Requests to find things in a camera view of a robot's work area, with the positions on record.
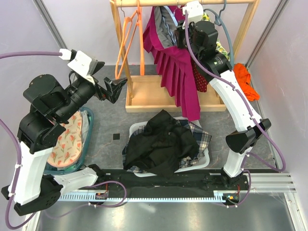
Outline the light blue hanger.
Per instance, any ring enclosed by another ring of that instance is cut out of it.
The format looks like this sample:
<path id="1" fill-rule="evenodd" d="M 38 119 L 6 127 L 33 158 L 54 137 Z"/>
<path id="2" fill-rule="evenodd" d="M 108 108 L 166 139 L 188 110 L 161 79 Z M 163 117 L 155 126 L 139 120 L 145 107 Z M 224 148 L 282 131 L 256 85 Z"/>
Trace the light blue hanger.
<path id="1" fill-rule="evenodd" d="M 167 33 L 167 39 L 171 42 L 172 46 L 174 46 L 177 44 L 177 38 L 174 31 L 178 26 L 178 21 L 175 17 L 175 10 L 172 11 L 168 6 L 160 6 L 159 9 L 162 16 L 162 23 L 165 32 Z"/>

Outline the magenta pleated skirt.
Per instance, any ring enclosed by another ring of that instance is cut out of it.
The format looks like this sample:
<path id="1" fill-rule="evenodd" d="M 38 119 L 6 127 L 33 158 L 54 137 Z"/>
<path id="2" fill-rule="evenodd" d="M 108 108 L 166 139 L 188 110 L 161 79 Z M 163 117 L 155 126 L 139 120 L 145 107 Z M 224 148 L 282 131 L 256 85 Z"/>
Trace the magenta pleated skirt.
<path id="1" fill-rule="evenodd" d="M 186 49 L 172 46 L 167 39 L 160 6 L 152 7 L 151 15 L 143 33 L 144 49 L 151 53 L 156 65 L 156 71 L 162 76 L 161 87 L 165 87 L 175 105 L 182 110 L 182 116 L 190 121 L 200 119 L 200 104 L 193 77 L 191 55 Z M 181 10 L 176 6 L 169 6 L 175 10 L 177 21 L 184 18 Z"/>

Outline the orange hanger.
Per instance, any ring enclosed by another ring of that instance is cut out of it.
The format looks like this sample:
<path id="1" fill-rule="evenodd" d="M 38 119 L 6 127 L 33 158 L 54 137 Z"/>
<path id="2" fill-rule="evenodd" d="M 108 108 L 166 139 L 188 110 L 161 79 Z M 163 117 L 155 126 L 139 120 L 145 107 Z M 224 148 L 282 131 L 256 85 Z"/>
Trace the orange hanger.
<path id="1" fill-rule="evenodd" d="M 143 26 L 142 26 L 142 7 L 140 1 L 137 2 L 137 26 L 139 27 L 139 39 L 140 39 L 140 75 L 144 76 L 145 74 L 145 63 L 144 63 L 144 46 L 143 46 Z"/>
<path id="2" fill-rule="evenodd" d="M 137 10 L 132 14 L 131 17 L 125 17 L 124 18 L 124 23 L 123 23 L 123 28 L 122 28 L 122 39 L 120 42 L 120 49 L 119 49 L 119 54 L 116 62 L 116 67 L 115 67 L 115 78 L 120 79 L 120 76 L 122 74 L 122 71 L 124 69 L 124 64 L 125 61 L 127 61 L 127 53 L 124 51 L 126 49 L 126 43 L 128 41 L 128 36 L 130 34 L 130 31 L 132 29 L 133 25 L 133 19 L 137 17 Z M 121 68 L 119 69 L 119 63 L 120 63 L 120 58 L 122 58 L 122 65 Z"/>

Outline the black pleated skirt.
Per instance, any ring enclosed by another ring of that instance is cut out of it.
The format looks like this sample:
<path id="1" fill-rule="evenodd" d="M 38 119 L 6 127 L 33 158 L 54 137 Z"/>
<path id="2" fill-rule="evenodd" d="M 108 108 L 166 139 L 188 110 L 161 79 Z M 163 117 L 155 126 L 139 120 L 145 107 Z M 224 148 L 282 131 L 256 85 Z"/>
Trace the black pleated skirt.
<path id="1" fill-rule="evenodd" d="M 130 137 L 123 168 L 136 166 L 169 179 L 179 169 L 180 160 L 193 158 L 198 151 L 191 131 L 162 110 L 147 122 L 145 132 Z"/>

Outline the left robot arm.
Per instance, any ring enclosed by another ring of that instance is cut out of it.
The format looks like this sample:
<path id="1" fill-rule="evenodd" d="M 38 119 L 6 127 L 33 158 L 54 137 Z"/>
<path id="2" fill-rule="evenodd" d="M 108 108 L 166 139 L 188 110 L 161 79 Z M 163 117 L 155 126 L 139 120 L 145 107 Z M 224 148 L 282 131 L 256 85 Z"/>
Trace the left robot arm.
<path id="1" fill-rule="evenodd" d="M 101 189 L 106 182 L 97 165 L 64 176 L 44 174 L 69 118 L 91 97 L 115 103 L 127 82 L 126 78 L 105 78 L 105 86 L 100 86 L 94 75 L 104 62 L 97 60 L 74 58 L 68 66 L 77 78 L 66 88 L 54 76 L 44 74 L 34 78 L 23 94 L 31 104 L 30 111 L 19 124 L 14 179 L 1 190 L 20 216 L 45 210 L 68 192 L 90 186 Z"/>

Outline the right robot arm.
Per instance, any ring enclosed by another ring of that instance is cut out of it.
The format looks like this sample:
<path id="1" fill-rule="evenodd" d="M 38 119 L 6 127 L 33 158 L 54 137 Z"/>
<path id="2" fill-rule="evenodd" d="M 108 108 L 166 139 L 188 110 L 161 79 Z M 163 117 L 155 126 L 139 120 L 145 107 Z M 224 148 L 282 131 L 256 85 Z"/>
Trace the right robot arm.
<path id="1" fill-rule="evenodd" d="M 184 23 L 180 20 L 174 32 L 177 47 L 189 50 L 198 72 L 222 99 L 235 124 L 236 130 L 226 136 L 229 154 L 220 177 L 221 186 L 229 190 L 237 185 L 243 173 L 245 155 L 271 127 L 271 122 L 255 112 L 238 84 L 228 58 L 217 51 L 218 31 L 214 24 L 204 20 Z"/>

